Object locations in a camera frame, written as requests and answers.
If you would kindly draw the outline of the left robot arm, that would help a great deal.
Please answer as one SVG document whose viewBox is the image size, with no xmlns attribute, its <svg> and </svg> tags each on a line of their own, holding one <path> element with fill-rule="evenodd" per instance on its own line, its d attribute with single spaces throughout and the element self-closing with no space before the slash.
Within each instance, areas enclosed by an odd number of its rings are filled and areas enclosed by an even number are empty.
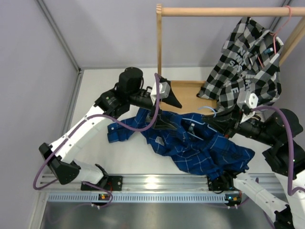
<svg viewBox="0 0 305 229">
<path fill-rule="evenodd" d="M 143 72 L 136 67 L 126 68 L 115 86 L 102 93 L 89 109 L 87 114 L 58 140 L 39 147 L 44 158 L 44 165 L 55 175 L 60 184 L 73 181 L 88 182 L 97 190 L 107 187 L 106 171 L 100 165 L 90 165 L 75 160 L 76 155 L 86 143 L 107 127 L 110 121 L 134 132 L 143 132 L 149 128 L 168 128 L 174 126 L 162 120 L 160 103 L 181 109 L 182 104 L 176 98 L 171 82 L 155 74 L 152 87 L 143 88 Z M 149 112 L 149 123 L 142 128 L 124 124 L 118 118 L 127 113 L 134 105 Z"/>
</svg>

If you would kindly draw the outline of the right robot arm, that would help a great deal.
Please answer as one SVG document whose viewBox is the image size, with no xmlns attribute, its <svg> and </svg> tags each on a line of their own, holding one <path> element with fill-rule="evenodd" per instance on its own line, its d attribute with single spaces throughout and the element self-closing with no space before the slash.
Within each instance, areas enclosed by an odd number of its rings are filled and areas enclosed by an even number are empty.
<svg viewBox="0 0 305 229">
<path fill-rule="evenodd" d="M 246 172 L 226 170 L 211 181 L 209 189 L 237 189 L 244 192 L 270 218 L 276 229 L 303 229 L 305 227 L 305 151 L 293 138 L 303 131 L 296 114 L 288 109 L 271 108 L 274 113 L 265 121 L 254 115 L 243 121 L 243 111 L 234 108 L 207 115 L 203 121 L 231 138 L 235 134 L 269 146 L 262 154 L 279 180 L 287 201 L 254 181 Z"/>
</svg>

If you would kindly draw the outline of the blue plaid shirt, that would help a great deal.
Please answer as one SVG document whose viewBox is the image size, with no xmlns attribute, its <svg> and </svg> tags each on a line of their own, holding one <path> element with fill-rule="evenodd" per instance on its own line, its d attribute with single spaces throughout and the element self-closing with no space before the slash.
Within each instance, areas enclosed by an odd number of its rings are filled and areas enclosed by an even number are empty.
<svg viewBox="0 0 305 229">
<path fill-rule="evenodd" d="M 150 128 L 142 135 L 155 153 L 170 157 L 180 171 L 215 180 L 225 171 L 248 170 L 255 152 L 224 137 L 203 122 L 202 115 L 163 111 L 162 116 L 176 129 Z"/>
</svg>

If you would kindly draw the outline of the light blue wire hanger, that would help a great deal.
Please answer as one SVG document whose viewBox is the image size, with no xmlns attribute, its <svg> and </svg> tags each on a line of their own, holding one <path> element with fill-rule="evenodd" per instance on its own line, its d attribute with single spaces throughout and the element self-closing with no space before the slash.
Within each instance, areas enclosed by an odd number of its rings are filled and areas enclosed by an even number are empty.
<svg viewBox="0 0 305 229">
<path fill-rule="evenodd" d="M 197 110 L 202 115 L 211 115 L 212 117 L 216 117 L 216 115 L 217 115 L 217 111 L 214 108 L 209 107 L 209 106 L 202 106 L 202 107 L 199 107 Z"/>
</svg>

